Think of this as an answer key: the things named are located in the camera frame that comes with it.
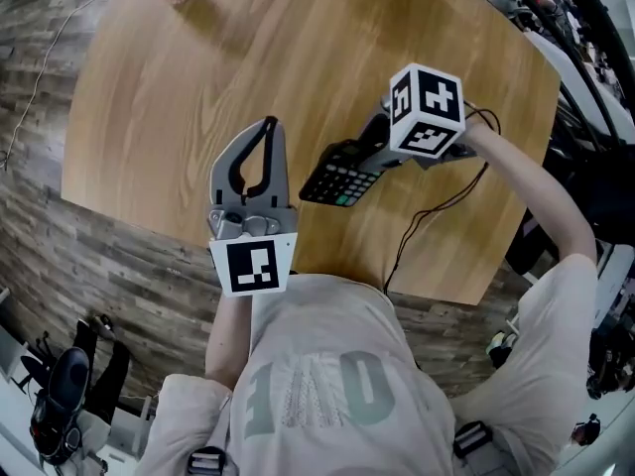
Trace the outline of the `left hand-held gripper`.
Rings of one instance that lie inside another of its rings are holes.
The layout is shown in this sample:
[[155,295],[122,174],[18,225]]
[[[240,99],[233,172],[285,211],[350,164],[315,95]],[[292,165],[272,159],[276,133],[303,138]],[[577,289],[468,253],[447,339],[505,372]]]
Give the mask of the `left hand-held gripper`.
[[[241,167],[264,142],[260,181],[245,187]],[[223,203],[227,192],[229,201]],[[246,204],[246,200],[256,204]],[[274,116],[241,131],[210,171],[208,248],[229,298],[280,293],[287,288],[298,238],[298,212],[289,205],[285,133]]]

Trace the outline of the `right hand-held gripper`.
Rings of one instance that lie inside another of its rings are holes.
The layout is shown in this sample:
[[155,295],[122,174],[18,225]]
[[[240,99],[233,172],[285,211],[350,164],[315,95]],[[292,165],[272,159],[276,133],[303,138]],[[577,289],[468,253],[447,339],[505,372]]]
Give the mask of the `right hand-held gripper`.
[[387,171],[415,161],[422,169],[469,159],[461,80],[409,63],[390,79],[382,112],[371,117],[355,142],[359,171]]

